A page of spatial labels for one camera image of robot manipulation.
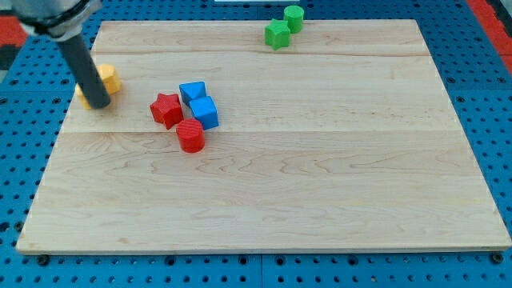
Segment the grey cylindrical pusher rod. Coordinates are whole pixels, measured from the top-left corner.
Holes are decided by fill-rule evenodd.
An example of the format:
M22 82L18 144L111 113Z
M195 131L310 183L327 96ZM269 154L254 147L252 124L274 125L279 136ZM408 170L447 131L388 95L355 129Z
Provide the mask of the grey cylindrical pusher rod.
M103 109L111 100L81 34L57 42L83 97L92 109Z

